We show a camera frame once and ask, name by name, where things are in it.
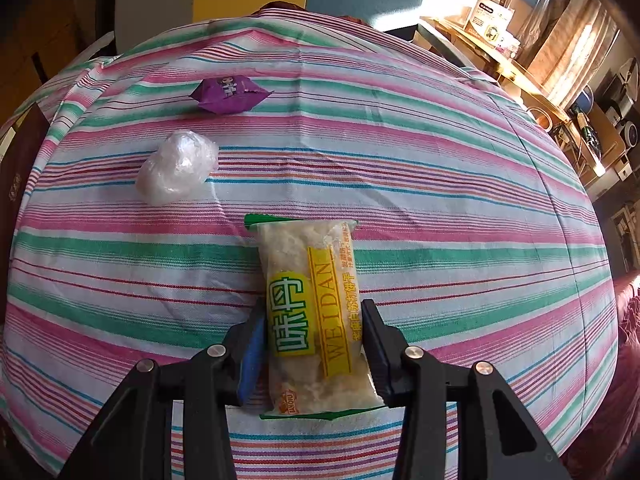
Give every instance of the crumpled plastic bag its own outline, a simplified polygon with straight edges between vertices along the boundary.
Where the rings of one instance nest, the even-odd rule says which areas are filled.
[[[351,243],[356,222],[260,220],[251,226],[247,217],[245,224],[258,238],[267,282],[274,405],[269,415],[335,414],[382,406],[362,349]]]
[[[136,189],[149,205],[166,205],[192,196],[217,168],[215,142],[191,130],[176,130],[144,162]]]

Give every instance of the curtain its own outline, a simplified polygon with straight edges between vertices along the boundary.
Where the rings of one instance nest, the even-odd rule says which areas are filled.
[[[549,100],[566,108],[602,64],[618,27],[599,0],[569,0],[546,31],[527,69]]]
[[[554,22],[566,9],[568,0],[538,0],[536,7],[520,27],[516,38],[520,41],[517,61],[528,67],[536,52],[540,49],[549,22]]]

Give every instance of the red blanket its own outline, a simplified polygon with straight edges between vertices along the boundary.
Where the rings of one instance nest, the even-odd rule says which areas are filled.
[[[604,480],[640,423],[640,272],[614,282],[618,363],[609,391],[590,423],[562,456],[574,480]]]

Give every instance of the bottle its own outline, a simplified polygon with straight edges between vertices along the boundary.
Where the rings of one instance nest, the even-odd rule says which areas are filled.
[[[578,121],[578,127],[580,128],[580,134],[584,139],[584,142],[587,143],[587,146],[591,148],[593,155],[595,155],[598,160],[602,158],[602,148],[600,147],[600,139],[598,138],[598,134],[591,127],[591,123],[587,118],[587,115],[582,111],[582,109],[574,104],[570,112],[575,116],[575,119]]]

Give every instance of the striped tablecloth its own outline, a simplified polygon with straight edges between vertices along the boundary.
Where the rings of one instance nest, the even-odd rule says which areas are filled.
[[[235,116],[200,110],[189,94],[223,75],[273,94]],[[0,407],[48,470],[138,359],[188,358],[246,318],[264,286],[248,212],[359,220],[363,297],[443,361],[491,360],[558,452],[606,393],[616,313],[591,203],[481,73],[355,23],[265,10],[66,70],[21,109],[34,101],[52,123],[18,218]],[[200,200],[147,206],[136,173],[176,128],[215,140],[219,171]],[[390,478],[402,410],[260,420],[265,396],[228,410],[239,478]]]

